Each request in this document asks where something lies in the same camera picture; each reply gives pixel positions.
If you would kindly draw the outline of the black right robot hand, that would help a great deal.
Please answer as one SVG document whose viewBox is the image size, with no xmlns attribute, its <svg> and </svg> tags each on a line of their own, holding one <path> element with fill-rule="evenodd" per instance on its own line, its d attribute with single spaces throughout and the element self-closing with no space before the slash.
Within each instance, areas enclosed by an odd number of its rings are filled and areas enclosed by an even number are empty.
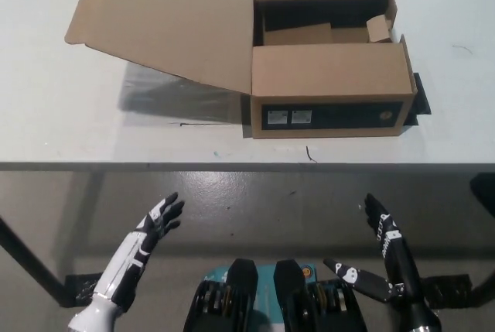
<svg viewBox="0 0 495 332">
<path fill-rule="evenodd" d="M 353 290 L 382 303 L 425 302 L 421 278 L 405 237 L 394 218 L 372 194 L 364 199 L 367 223 L 373 229 L 387 278 L 345 265 L 331 258 L 323 263 Z"/>
</svg>

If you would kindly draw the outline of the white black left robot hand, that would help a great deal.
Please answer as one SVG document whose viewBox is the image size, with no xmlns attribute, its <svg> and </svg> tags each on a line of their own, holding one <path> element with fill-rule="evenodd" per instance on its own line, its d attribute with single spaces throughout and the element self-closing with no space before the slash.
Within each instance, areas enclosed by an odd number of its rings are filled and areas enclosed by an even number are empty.
<svg viewBox="0 0 495 332">
<path fill-rule="evenodd" d="M 151 253 L 169 231 L 180 226 L 184 204 L 175 192 L 142 218 L 112 256 L 94 288 L 95 295 L 110 300 L 124 313 L 128 311 Z"/>
</svg>

